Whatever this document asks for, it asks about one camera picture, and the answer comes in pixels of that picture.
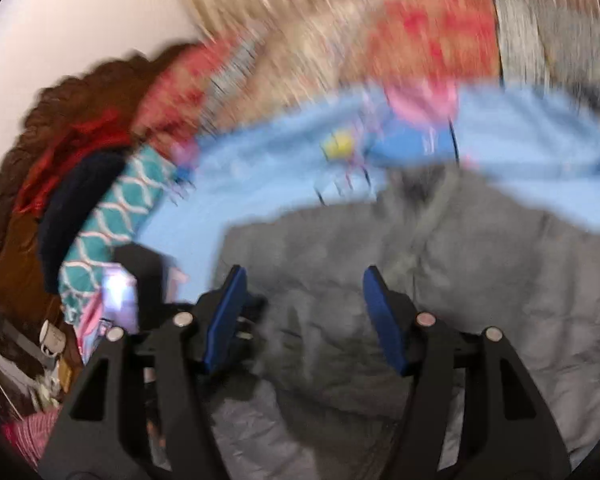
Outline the carved wooden headboard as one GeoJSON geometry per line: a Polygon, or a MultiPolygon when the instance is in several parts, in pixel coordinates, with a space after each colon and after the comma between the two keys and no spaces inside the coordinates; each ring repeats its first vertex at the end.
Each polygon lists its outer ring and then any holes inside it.
{"type": "Polygon", "coordinates": [[[110,125],[129,132],[140,100],[185,50],[170,44],[153,58],[133,53],[102,61],[38,92],[0,166],[0,319],[30,341],[45,321],[62,320],[60,299],[46,292],[38,258],[38,202],[78,162],[78,143],[110,125]]]}

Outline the red cloth on headboard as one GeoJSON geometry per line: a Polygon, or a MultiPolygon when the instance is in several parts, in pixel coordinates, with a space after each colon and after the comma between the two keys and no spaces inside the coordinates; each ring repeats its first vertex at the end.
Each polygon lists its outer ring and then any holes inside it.
{"type": "Polygon", "coordinates": [[[130,122],[115,108],[104,110],[95,119],[70,125],[29,170],[16,197],[15,213],[41,218],[50,196],[82,159],[102,150],[131,145],[130,122]]]}

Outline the grey puffer jacket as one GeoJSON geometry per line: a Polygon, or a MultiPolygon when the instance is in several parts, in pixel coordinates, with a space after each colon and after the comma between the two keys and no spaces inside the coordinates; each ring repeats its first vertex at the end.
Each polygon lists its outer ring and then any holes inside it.
{"type": "Polygon", "coordinates": [[[454,166],[390,174],[369,203],[234,226],[232,266],[265,306],[254,362],[212,403],[235,479],[376,479],[411,382],[387,363],[367,314],[376,266],[415,362],[426,312],[451,330],[501,330],[552,413],[569,459],[600,440],[600,234],[529,208],[454,166]]]}

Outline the pink striped left sleeve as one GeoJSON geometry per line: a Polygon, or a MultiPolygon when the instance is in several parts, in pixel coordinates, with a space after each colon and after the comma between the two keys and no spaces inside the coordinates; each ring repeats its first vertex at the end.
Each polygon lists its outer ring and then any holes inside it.
{"type": "Polygon", "coordinates": [[[1,434],[12,448],[33,468],[38,468],[61,408],[35,413],[12,420],[1,428],[1,434]]]}

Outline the dark navy cloth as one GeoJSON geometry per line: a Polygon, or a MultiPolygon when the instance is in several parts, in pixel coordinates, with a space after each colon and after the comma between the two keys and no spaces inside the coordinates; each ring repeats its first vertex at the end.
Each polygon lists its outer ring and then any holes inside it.
{"type": "Polygon", "coordinates": [[[50,196],[38,227],[38,258],[46,292],[58,293],[61,263],[98,202],[125,168],[122,151],[99,151],[82,159],[50,196]]]}

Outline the blue Peppa Pig bedsheet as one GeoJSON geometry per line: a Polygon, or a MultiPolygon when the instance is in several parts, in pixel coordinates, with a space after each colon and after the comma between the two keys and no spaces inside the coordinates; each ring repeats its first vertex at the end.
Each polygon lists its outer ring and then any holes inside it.
{"type": "MultiPolygon", "coordinates": [[[[475,167],[523,202],[600,232],[600,120],[554,90],[356,87],[225,136],[202,136],[184,155],[134,240],[175,261],[185,275],[176,296],[185,301],[210,281],[229,226],[371,200],[389,169],[428,162],[475,167]]],[[[102,319],[114,316],[102,305],[107,266],[73,326],[84,356],[102,319]]]]}

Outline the teal wave-pattern pillow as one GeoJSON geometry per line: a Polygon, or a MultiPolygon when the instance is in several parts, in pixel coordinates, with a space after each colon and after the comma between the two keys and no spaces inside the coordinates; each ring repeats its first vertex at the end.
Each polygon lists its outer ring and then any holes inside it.
{"type": "Polygon", "coordinates": [[[80,324],[87,304],[102,288],[114,248],[132,242],[157,205],[175,166],[146,145],[125,162],[120,176],[88,214],[58,274],[58,295],[65,321],[80,324]]]}

